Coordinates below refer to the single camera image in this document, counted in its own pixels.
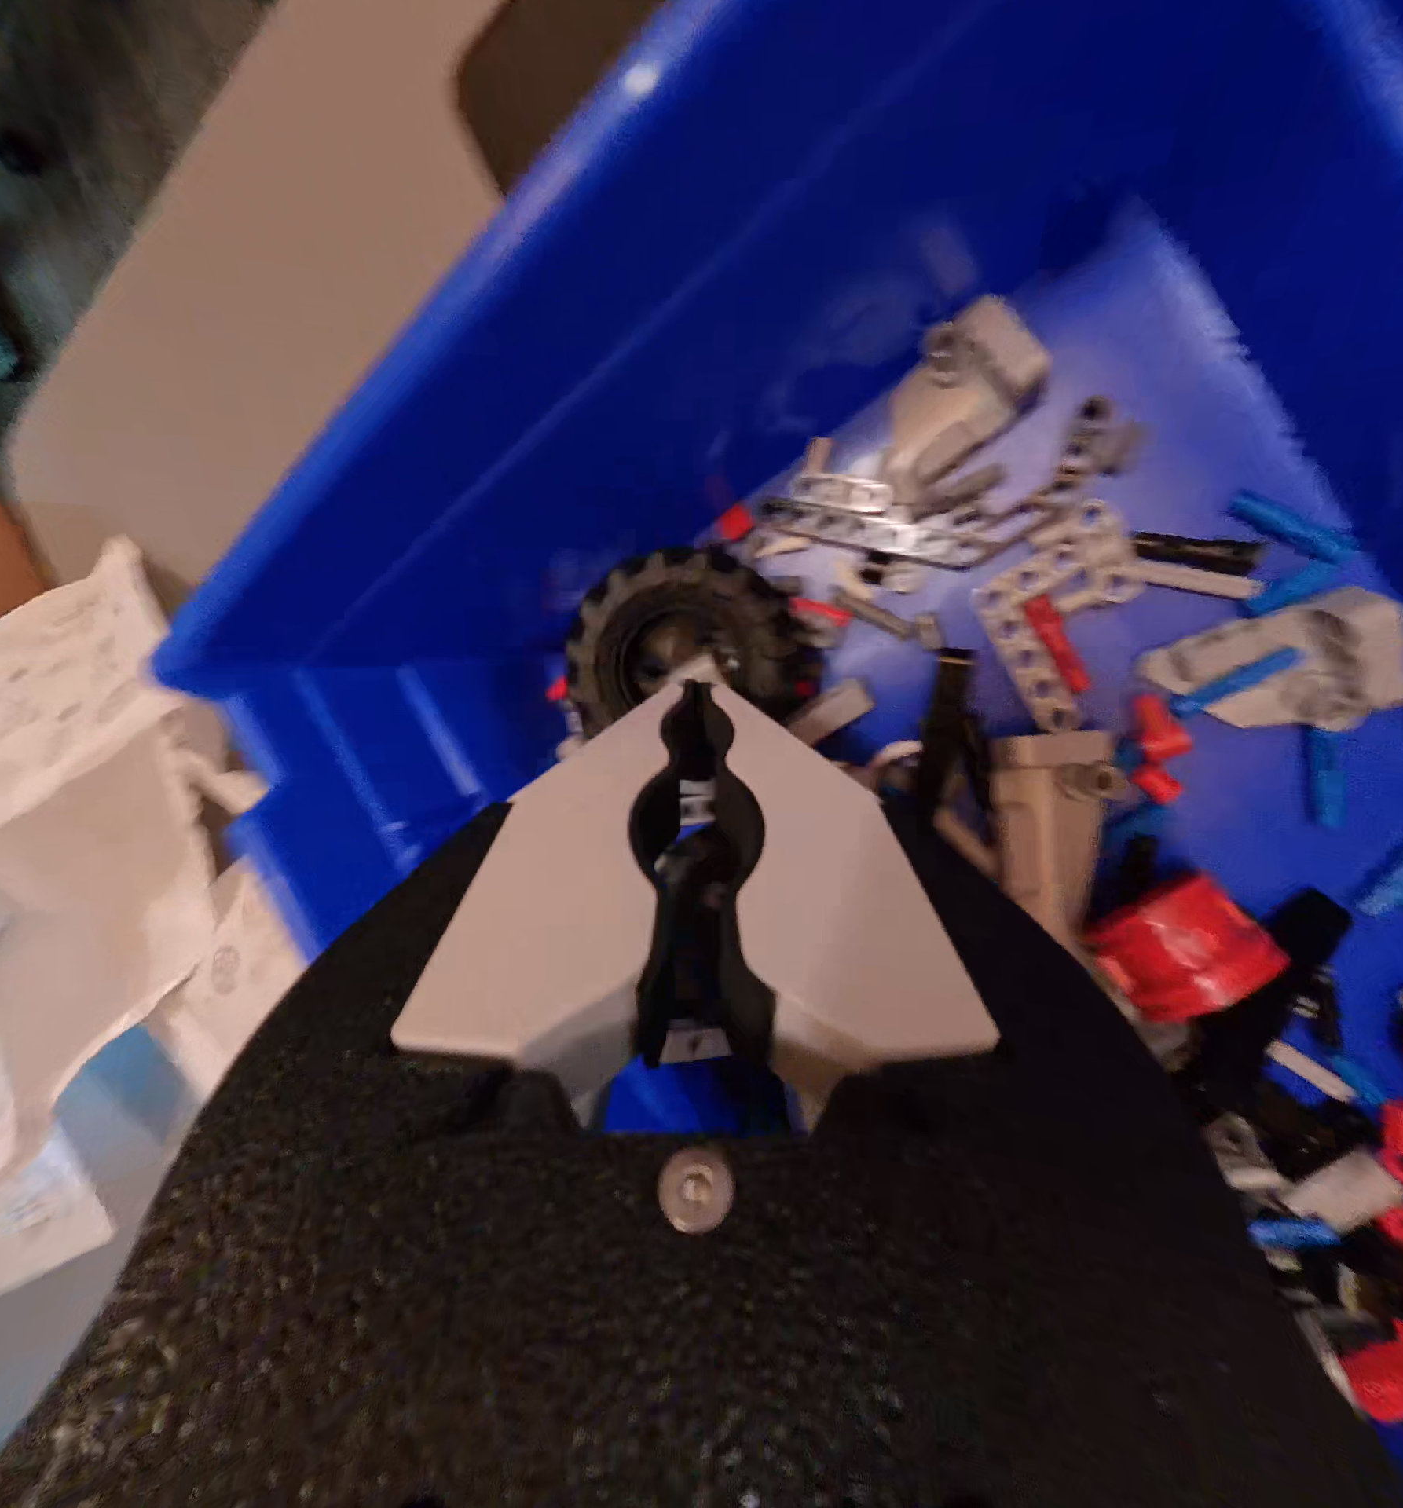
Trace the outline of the blue bin with square tag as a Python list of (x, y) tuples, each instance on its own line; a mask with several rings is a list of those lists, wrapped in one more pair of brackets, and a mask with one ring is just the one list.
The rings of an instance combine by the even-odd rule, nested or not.
[(579, 599), (692, 542), (1000, 291), (1152, 425), (1120, 506), (1254, 489), (1403, 600), (1403, 3), (674, 3), (180, 612), (318, 963), (164, 1216), (193, 1435), (140, 1503), (1403, 1504), (1266, 1316), (1164, 1083), (1039, 988), (1039, 1078), (927, 1130), (501, 1128), (389, 1007), (548, 764)]

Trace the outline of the black rubber toy tire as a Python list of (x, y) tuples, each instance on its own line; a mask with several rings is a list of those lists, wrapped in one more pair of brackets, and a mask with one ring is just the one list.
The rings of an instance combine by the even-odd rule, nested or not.
[(825, 657), (788, 592), (718, 547), (636, 555), (585, 596), (566, 638), (566, 698), (593, 738), (660, 688), (712, 672), (785, 720), (824, 685)]

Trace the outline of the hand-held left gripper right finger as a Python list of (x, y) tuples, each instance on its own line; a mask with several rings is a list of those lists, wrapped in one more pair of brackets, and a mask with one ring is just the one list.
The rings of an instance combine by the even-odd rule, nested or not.
[(979, 1057), (1000, 1028), (882, 801), (730, 688), (704, 685), (712, 884), (773, 1002), (765, 1064), (822, 1119), (849, 1077)]

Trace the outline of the grey desk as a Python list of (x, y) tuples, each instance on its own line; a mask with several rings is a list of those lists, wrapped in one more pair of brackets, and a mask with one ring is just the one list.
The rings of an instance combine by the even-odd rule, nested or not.
[(0, 562), (174, 612), (653, 3), (0, 3)]

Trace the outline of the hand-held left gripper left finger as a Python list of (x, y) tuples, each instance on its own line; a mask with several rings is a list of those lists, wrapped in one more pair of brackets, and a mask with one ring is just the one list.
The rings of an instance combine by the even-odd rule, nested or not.
[(671, 762), (662, 690), (517, 792), (391, 1041), (546, 1072), (577, 1103), (632, 1057), (657, 894), (629, 821)]

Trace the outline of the crumpled white plastic bag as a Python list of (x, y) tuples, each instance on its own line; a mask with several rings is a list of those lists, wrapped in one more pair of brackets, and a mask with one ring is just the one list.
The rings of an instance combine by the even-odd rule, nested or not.
[(78, 1072), (146, 1026), (201, 1103), (305, 968), (216, 855), (206, 808), (268, 787), (153, 678), (166, 628), (127, 537), (0, 618), (0, 1297), (116, 1235), (56, 1120)]

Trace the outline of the pile of toy brick parts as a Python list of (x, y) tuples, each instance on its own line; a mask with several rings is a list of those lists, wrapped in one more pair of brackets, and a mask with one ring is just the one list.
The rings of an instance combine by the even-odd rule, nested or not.
[[(1138, 443), (1109, 393), (1076, 408), (1050, 479), (992, 498), (1005, 464), (971, 460), (1050, 374), (1013, 306), (976, 298), (926, 330), (874, 468), (833, 469), (815, 438), (789, 490), (718, 536), (859, 555), (872, 581), (833, 604), (768, 576), (820, 651), (859, 620), (939, 652), (919, 733), (874, 779), (900, 769), (924, 819), (1112, 989), (1225, 1138), (1352, 1402), (1403, 1423), (1403, 1103), (1345, 1046), (1334, 957), (1355, 913), (1310, 887), (1253, 920), (1217, 871), (1167, 868), (1160, 835), (1198, 720), (1295, 728), (1306, 819), (1340, 829), (1344, 743), (1403, 707), (1403, 602), (1347, 578), (1353, 540), (1253, 492), (1229, 506), (1253, 539), (1131, 529), (1096, 492)], [(786, 722), (819, 745), (872, 709), (845, 680)]]

